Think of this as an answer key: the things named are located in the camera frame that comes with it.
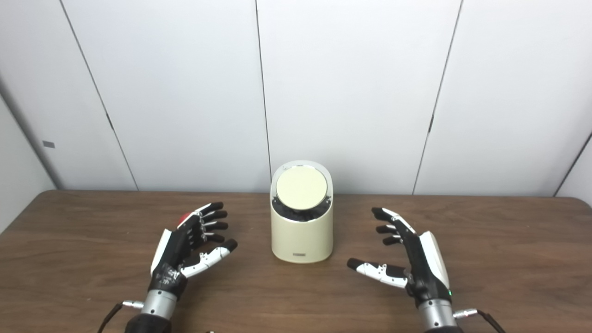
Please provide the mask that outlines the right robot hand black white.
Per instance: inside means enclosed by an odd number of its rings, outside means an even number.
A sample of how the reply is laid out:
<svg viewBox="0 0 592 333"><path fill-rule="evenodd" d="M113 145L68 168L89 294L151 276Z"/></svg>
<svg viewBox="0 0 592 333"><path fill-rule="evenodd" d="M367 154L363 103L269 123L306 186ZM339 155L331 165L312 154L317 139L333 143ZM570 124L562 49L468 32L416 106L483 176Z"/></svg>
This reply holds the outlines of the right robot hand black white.
<svg viewBox="0 0 592 333"><path fill-rule="evenodd" d="M381 283L405 289L416 306L435 299L451 302L450 281L435 236L430 231L417 234L400 214L385 207L373 207L371 211L377 220L388 222L376 228L379 234L391 234L383 244L402 244L410 267L359 259L348 259L347 267Z"/></svg>

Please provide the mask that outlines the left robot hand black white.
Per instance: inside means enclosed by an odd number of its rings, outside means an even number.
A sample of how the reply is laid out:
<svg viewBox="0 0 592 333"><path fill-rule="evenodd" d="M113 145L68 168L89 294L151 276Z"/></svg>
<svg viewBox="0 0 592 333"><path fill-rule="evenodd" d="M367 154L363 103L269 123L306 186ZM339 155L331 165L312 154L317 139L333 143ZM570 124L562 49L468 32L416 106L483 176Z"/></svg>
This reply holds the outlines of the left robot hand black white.
<svg viewBox="0 0 592 333"><path fill-rule="evenodd" d="M176 229L165 229L150 266L148 291L171 293L180 299L189 278L211 268L238 246L216 230L228 229L222 202L213 202L182 216Z"/></svg>

